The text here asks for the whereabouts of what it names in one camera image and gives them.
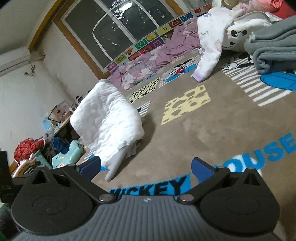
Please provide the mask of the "white quilted jacket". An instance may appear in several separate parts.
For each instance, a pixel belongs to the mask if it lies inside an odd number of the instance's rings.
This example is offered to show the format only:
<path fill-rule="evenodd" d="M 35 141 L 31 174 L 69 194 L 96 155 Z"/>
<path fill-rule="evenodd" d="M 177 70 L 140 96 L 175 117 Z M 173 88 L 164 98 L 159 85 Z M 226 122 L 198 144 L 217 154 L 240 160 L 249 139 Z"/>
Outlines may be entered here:
<path fill-rule="evenodd" d="M 70 118 L 71 126 L 107 168 L 110 182 L 121 163 L 136 155 L 144 137 L 138 111 L 108 80 L 99 80 Z"/>

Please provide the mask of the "teal cartoon shirt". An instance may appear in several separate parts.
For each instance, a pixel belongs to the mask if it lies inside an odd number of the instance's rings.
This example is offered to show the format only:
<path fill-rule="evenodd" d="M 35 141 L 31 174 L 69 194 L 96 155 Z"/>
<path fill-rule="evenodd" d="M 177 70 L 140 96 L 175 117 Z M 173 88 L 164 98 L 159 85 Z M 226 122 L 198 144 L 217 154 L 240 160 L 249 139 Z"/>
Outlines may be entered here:
<path fill-rule="evenodd" d="M 84 155 L 84 153 L 84 145 L 80 144 L 76 140 L 73 140 L 70 143 L 69 151 L 66 154 L 58 153 L 57 155 L 53 156 L 52 164 L 50 164 L 45 159 L 40 150 L 38 150 L 34 155 L 36 160 L 39 161 L 41 165 L 47 166 L 49 170 L 51 170 L 66 166 L 68 164 L 76 164 L 79 161 L 79 159 Z"/>

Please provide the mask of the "blue denim garment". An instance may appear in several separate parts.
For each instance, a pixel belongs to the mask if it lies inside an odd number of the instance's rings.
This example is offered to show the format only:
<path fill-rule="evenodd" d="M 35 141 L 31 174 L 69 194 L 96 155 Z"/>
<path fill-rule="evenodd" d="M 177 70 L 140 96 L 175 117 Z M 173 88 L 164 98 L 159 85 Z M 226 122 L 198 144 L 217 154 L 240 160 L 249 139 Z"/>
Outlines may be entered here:
<path fill-rule="evenodd" d="M 67 152 L 69 151 L 69 145 L 59 137 L 54 137 L 51 141 L 51 144 L 52 144 L 52 148 L 56 152 L 67 154 Z"/>

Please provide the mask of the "dark wooden side table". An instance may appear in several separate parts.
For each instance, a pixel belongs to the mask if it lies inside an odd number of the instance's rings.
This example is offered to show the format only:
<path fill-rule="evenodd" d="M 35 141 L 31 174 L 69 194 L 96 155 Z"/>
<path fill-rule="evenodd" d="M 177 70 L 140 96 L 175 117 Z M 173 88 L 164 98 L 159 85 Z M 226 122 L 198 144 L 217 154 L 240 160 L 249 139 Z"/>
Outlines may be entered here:
<path fill-rule="evenodd" d="M 66 120 L 64 120 L 54 132 L 55 138 L 60 138 L 67 144 L 70 144 L 73 140 L 77 141 L 80 138 L 71 125 L 70 118 L 70 116 L 67 117 Z"/>

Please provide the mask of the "red patterned cloth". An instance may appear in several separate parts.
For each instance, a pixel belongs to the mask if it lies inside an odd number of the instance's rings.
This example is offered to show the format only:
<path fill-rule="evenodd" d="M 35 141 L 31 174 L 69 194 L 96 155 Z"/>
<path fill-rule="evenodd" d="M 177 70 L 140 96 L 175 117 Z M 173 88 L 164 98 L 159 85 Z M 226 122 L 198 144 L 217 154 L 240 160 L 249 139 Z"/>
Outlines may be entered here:
<path fill-rule="evenodd" d="M 44 138 L 36 139 L 27 138 L 20 142 L 14 151 L 14 160 L 20 162 L 22 160 L 28 160 L 31 154 L 36 153 L 38 150 L 42 150 L 46 144 Z"/>

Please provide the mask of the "brown Mickey Mouse blanket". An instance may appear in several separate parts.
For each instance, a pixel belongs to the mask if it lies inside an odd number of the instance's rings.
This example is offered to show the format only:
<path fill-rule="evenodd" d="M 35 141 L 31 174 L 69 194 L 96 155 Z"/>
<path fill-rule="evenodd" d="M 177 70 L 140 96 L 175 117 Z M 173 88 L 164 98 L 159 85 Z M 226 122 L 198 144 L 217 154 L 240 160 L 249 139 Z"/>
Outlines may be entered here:
<path fill-rule="evenodd" d="M 145 136 L 137 155 L 120 166 L 107 182 L 106 172 L 93 182 L 105 190 L 131 189 L 187 176 L 193 185 L 191 161 L 198 157 L 231 171 L 253 166 L 281 207 L 280 224 L 289 240 L 295 237 L 295 90 L 261 81 L 252 59 L 236 55 L 222 59 L 204 82 L 191 73 L 164 82 L 157 76 L 125 92 L 144 114 Z M 141 97 L 134 93 L 148 85 Z"/>

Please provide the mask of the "framed picture on table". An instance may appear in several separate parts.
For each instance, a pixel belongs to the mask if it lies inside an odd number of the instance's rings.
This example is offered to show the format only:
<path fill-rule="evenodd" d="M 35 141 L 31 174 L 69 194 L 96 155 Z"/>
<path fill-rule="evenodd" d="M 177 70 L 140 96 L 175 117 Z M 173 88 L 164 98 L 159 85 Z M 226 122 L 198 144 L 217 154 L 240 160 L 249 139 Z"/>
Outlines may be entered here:
<path fill-rule="evenodd" d="M 50 114 L 48 115 L 47 119 L 50 121 L 55 121 L 57 123 L 62 123 L 62 118 L 66 111 L 64 109 L 59 108 L 57 105 L 51 110 Z"/>

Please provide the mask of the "white air conditioner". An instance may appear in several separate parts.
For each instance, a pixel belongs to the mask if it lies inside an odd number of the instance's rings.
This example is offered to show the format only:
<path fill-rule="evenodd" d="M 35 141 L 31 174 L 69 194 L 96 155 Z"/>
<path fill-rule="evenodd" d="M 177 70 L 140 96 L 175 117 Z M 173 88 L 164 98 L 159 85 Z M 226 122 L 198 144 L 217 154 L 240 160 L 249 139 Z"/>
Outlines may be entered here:
<path fill-rule="evenodd" d="M 26 47 L 21 47 L 1 54 L 1 76 L 26 65 L 29 62 L 30 57 L 30 51 Z"/>

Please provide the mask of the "purple floral duvet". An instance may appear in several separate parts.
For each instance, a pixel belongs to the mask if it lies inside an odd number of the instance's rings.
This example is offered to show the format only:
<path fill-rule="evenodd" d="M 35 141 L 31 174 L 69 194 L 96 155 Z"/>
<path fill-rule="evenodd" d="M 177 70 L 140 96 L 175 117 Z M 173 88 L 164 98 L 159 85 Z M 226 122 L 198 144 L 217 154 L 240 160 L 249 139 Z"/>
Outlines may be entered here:
<path fill-rule="evenodd" d="M 108 80 L 120 91 L 129 90 L 180 56 L 200 48 L 197 20 L 190 18 L 177 26 L 169 41 L 119 67 Z"/>

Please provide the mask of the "grey folded blanket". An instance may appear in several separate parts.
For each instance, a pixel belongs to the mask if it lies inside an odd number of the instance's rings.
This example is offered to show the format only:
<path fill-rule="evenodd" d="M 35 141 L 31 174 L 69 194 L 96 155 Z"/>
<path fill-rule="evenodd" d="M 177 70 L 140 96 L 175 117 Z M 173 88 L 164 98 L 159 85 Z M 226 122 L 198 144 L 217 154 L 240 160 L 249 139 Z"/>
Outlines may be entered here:
<path fill-rule="evenodd" d="M 259 74 L 295 70 L 295 16 L 253 32 L 244 46 Z"/>

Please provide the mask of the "white panda plush garment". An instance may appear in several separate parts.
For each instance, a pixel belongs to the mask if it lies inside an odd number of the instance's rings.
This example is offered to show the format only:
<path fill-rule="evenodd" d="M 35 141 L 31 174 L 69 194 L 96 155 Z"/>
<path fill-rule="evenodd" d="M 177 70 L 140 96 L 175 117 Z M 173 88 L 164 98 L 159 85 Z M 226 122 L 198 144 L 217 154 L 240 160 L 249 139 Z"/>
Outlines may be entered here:
<path fill-rule="evenodd" d="M 274 14 L 262 11 L 253 11 L 240 16 L 239 18 L 234 19 L 231 25 L 227 28 L 222 49 L 241 53 L 246 52 L 244 44 L 251 33 L 281 20 L 282 18 Z"/>

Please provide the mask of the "colourful alphabet headboard mat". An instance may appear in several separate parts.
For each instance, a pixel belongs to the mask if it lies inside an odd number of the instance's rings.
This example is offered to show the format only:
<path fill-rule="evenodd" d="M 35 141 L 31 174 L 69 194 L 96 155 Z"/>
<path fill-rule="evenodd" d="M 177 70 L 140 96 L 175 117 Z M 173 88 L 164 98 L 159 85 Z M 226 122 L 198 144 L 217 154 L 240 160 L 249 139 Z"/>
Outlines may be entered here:
<path fill-rule="evenodd" d="M 191 9 L 189 12 L 184 13 L 176 18 L 170 20 L 169 22 L 160 25 L 157 29 L 153 30 L 148 35 L 144 36 L 139 41 L 135 42 L 124 52 L 122 52 L 117 58 L 113 59 L 111 63 L 107 66 L 107 70 L 113 74 L 114 71 L 127 64 L 129 61 L 135 60 L 142 54 L 152 51 L 155 48 L 165 44 L 170 38 L 175 27 L 183 24 L 190 18 L 198 17 L 210 10 L 212 8 L 212 2 L 198 6 L 197 8 Z"/>

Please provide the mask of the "white floral pajama garment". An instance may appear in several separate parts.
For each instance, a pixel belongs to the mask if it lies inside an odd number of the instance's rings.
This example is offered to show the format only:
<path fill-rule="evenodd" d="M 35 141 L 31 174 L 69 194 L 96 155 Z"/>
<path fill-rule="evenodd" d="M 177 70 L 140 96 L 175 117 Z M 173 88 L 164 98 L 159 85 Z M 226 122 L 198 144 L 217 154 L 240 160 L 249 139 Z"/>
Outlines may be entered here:
<path fill-rule="evenodd" d="M 201 44 L 201 59 L 191 75 L 198 82 L 210 76 L 219 62 L 224 36 L 235 18 L 243 16 L 245 10 L 231 10 L 225 7 L 211 8 L 208 13 L 198 17 L 198 35 Z"/>

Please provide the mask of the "red pillow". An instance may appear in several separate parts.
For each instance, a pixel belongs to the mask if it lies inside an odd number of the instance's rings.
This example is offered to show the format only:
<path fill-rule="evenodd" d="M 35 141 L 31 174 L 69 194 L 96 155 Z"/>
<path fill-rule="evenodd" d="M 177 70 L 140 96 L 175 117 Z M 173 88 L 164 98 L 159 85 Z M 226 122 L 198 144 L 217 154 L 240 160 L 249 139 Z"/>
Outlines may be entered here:
<path fill-rule="evenodd" d="M 248 12 L 262 11 L 272 13 L 282 19 L 295 16 L 295 10 L 282 0 L 253 0 L 241 3 Z"/>

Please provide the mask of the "window with wooden frame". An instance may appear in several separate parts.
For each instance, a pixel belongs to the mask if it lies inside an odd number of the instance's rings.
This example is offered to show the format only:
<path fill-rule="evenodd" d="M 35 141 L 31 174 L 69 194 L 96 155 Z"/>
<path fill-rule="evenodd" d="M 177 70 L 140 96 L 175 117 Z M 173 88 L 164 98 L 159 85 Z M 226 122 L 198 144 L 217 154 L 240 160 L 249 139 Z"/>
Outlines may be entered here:
<path fill-rule="evenodd" d="M 182 14 L 176 1 L 65 1 L 54 23 L 100 79 L 113 59 Z"/>

